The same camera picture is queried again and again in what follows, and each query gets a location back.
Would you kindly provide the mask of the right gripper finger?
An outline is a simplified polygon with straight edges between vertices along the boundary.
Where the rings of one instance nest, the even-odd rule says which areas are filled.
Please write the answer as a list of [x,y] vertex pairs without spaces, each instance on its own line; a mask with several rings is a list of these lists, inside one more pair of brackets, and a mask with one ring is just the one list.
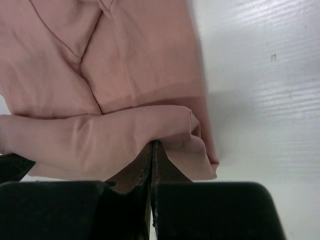
[[193,182],[153,144],[151,209],[159,240],[283,240],[273,198],[257,182]]

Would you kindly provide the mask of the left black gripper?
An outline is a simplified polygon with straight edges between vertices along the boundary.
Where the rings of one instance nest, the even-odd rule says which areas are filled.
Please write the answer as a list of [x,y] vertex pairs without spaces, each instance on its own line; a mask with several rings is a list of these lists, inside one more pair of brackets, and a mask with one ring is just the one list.
[[34,161],[0,156],[0,237],[3,240],[147,240],[153,144],[106,181],[23,178]]

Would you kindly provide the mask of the pink t shirt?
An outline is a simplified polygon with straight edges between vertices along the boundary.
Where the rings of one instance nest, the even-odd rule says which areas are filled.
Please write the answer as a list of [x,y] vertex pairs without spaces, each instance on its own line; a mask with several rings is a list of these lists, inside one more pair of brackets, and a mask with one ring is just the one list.
[[186,0],[3,0],[0,152],[107,180],[151,141],[192,180],[218,160]]

